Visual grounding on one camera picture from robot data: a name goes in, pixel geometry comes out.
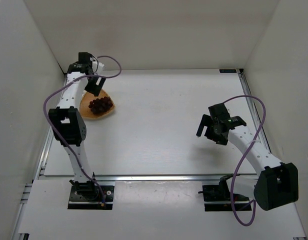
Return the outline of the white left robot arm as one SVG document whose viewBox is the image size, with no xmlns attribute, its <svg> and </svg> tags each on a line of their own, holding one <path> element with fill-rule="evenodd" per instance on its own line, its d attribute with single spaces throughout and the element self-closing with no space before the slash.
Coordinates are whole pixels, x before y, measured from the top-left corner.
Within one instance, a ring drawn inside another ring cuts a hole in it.
<svg viewBox="0 0 308 240">
<path fill-rule="evenodd" d="M 74 172 L 74 179 L 70 182 L 75 187 L 94 186 L 94 173 L 89 166 L 84 147 L 87 127 L 79 112 L 83 93 L 88 92 L 97 97 L 102 89 L 97 84 L 100 76 L 96 71 L 104 65 L 94 59 L 88 52 L 78 53 L 78 61 L 68 67 L 66 85 L 51 95 L 53 97 L 62 93 L 57 106 L 48 111 L 47 117 L 55 139 L 64 147 L 69 157 Z"/>
</svg>

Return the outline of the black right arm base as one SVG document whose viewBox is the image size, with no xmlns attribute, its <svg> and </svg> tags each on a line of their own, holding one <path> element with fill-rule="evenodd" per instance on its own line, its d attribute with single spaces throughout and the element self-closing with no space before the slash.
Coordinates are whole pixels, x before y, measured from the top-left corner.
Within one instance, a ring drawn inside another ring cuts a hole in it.
<svg viewBox="0 0 308 240">
<path fill-rule="evenodd" d="M 227 180 L 232 180 L 233 174 L 220 178 L 218 184 L 206 184 L 198 192 L 203 195 L 205 212 L 232 212 L 230 188 Z M 241 194 L 233 194 L 234 208 L 237 212 L 249 212 L 252 210 L 250 199 Z"/>
</svg>

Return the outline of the dark red fake grape bunch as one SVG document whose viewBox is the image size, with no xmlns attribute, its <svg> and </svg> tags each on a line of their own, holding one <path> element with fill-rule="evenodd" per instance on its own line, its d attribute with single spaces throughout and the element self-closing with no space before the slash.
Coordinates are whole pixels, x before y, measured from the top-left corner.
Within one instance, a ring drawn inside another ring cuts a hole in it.
<svg viewBox="0 0 308 240">
<path fill-rule="evenodd" d="M 88 108 L 94 115 L 107 113 L 114 106 L 110 97 L 96 98 L 89 102 Z"/>
</svg>

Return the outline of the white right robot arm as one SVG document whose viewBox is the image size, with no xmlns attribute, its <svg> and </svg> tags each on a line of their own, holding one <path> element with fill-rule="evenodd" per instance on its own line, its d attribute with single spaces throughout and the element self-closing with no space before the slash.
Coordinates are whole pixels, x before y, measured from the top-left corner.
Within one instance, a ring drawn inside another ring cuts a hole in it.
<svg viewBox="0 0 308 240">
<path fill-rule="evenodd" d="M 205 136 L 219 145 L 233 144 L 256 172 L 257 180 L 235 177 L 232 174 L 220 178 L 214 191 L 209 191 L 211 201 L 230 199 L 241 195 L 254 199 L 261 209 L 269 211 L 299 199 L 298 169 L 293 163 L 283 163 L 272 155 L 254 136 L 246 122 L 239 116 L 230 116 L 223 103 L 208 108 L 202 116 L 197 137 Z"/>
</svg>

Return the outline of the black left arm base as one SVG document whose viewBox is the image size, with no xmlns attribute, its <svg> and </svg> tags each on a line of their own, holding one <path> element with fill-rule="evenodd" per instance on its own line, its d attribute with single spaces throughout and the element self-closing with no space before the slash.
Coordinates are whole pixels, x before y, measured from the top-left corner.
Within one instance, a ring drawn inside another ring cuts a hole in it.
<svg viewBox="0 0 308 240">
<path fill-rule="evenodd" d="M 69 210 L 112 210 L 115 186 L 101 185 L 103 195 L 100 189 L 91 181 L 78 182 L 74 180 L 71 183 L 71 190 L 68 198 L 67 208 Z"/>
</svg>

